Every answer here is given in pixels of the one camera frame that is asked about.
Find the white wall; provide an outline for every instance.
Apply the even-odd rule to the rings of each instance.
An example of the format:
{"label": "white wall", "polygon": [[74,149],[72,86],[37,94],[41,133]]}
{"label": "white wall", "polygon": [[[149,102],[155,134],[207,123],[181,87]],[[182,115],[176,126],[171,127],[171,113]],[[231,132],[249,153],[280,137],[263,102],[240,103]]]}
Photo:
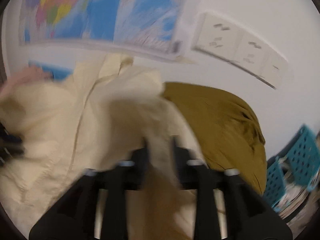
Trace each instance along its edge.
{"label": "white wall", "polygon": [[[77,59],[103,54],[56,46],[18,47],[20,3],[21,0],[10,2],[3,40],[4,57],[11,71],[28,59],[71,67]],[[216,11],[233,18],[277,48],[290,64],[282,87],[273,90],[228,63],[191,50],[186,56],[197,65],[140,57],[135,62],[158,68],[165,81],[216,87],[243,98],[259,118],[268,157],[281,150],[303,123],[314,132],[320,129],[320,14],[311,0],[202,0],[197,11]],[[197,17],[192,20],[193,32]]]}

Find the brown fabric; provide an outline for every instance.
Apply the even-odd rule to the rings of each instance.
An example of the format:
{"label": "brown fabric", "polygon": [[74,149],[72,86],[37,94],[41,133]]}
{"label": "brown fabric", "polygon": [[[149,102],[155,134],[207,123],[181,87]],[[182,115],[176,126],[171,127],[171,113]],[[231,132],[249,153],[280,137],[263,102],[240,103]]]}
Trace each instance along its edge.
{"label": "brown fabric", "polygon": [[183,83],[166,83],[163,96],[184,115],[212,169],[237,168],[263,194],[267,179],[265,140],[245,101],[223,90]]}

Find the white switch plate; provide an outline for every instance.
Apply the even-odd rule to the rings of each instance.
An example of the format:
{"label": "white switch plate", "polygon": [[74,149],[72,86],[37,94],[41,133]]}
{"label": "white switch plate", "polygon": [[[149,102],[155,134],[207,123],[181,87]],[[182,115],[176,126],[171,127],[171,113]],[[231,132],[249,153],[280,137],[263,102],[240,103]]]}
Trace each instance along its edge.
{"label": "white switch plate", "polygon": [[270,46],[253,34],[245,32],[232,63],[259,75],[270,52]]}
{"label": "white switch plate", "polygon": [[229,61],[242,32],[237,25],[206,13],[195,48]]}
{"label": "white switch plate", "polygon": [[289,67],[288,61],[273,51],[259,77],[274,88],[279,88]]}

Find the hand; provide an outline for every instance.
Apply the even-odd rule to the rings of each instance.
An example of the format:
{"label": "hand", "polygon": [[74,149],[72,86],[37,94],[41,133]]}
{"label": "hand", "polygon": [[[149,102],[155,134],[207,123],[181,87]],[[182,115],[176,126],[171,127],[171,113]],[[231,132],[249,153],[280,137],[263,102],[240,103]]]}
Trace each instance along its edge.
{"label": "hand", "polygon": [[10,76],[3,84],[0,91],[0,98],[10,94],[12,89],[17,86],[50,78],[52,78],[52,73],[44,72],[40,67],[35,65],[25,67],[21,71]]}

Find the plastic basket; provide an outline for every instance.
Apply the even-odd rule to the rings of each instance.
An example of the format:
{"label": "plastic basket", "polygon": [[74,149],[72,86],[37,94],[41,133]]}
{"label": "plastic basket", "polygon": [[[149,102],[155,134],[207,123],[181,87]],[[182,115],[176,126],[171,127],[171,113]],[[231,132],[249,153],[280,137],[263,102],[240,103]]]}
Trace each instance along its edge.
{"label": "plastic basket", "polygon": [[303,126],[300,137],[289,150],[287,158],[296,184],[307,187],[308,191],[315,189],[312,182],[320,167],[320,153],[315,136],[307,126]]}
{"label": "plastic basket", "polygon": [[283,172],[278,163],[278,158],[267,170],[267,185],[263,194],[263,198],[267,203],[274,207],[279,200],[284,196],[285,184]]}

